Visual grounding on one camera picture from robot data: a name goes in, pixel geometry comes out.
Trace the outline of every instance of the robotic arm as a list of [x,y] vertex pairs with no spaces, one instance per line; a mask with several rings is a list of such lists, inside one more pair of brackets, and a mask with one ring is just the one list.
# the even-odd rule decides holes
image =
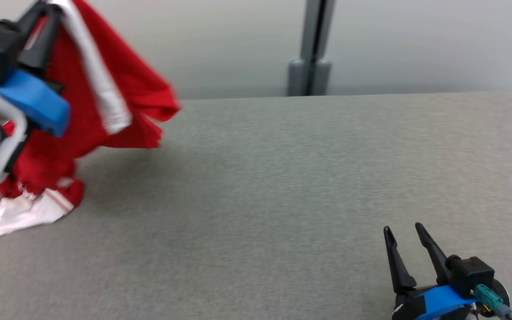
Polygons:
[[[40,18],[30,48],[25,45]],[[39,0],[18,20],[0,20],[0,118],[15,125],[11,136],[0,129],[0,183],[16,162],[33,129],[62,136],[69,121],[69,105],[58,83],[44,78],[60,26],[60,9]]]
[[416,223],[416,231],[432,260],[437,285],[416,288],[416,280],[409,275],[398,253],[390,227],[385,227],[388,264],[396,293],[392,320],[476,320],[479,315],[512,320],[508,293],[494,279],[495,271],[489,265],[478,257],[446,257],[421,223]]

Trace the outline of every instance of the white fabric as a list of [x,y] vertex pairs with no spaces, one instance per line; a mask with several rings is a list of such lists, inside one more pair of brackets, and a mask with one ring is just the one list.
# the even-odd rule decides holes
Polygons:
[[92,38],[80,12],[71,0],[50,0],[63,10],[63,26],[78,46],[80,56],[94,92],[102,126],[108,134],[115,134],[132,123],[132,114],[124,97],[108,71],[102,55]]
[[46,189],[32,199],[25,194],[0,201],[0,237],[16,230],[50,224],[71,212],[74,205],[60,192]]

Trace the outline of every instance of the gray surface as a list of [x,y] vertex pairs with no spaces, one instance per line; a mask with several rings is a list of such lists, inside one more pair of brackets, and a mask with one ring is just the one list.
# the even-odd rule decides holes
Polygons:
[[512,296],[512,95],[191,101],[161,149],[83,161],[83,205],[0,239],[0,320],[388,320],[382,228]]

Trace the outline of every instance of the black mount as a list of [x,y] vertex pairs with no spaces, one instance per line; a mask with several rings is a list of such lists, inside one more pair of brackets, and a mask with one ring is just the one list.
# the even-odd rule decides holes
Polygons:
[[[44,78],[59,31],[60,15],[58,6],[38,0],[17,22],[0,20],[0,85],[15,69],[22,69],[43,79],[51,89],[60,93],[62,85]],[[30,48],[25,49],[40,18],[45,16],[44,26],[39,28]]]

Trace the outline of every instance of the red cloth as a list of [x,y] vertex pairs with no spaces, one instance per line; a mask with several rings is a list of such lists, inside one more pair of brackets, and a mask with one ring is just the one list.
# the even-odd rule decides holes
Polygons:
[[[162,130],[151,122],[169,120],[179,107],[171,87],[161,79],[83,0],[72,0],[96,43],[112,79],[132,114],[132,124],[108,135],[102,127],[93,91],[75,42],[64,28],[55,41],[47,78],[65,85],[62,97],[71,107],[71,121],[61,138],[35,130],[18,158],[12,176],[0,184],[3,196],[20,194],[16,181],[27,191],[40,194],[57,189],[57,181],[72,177],[75,159],[98,146],[157,148]],[[12,132],[12,124],[4,129]]]

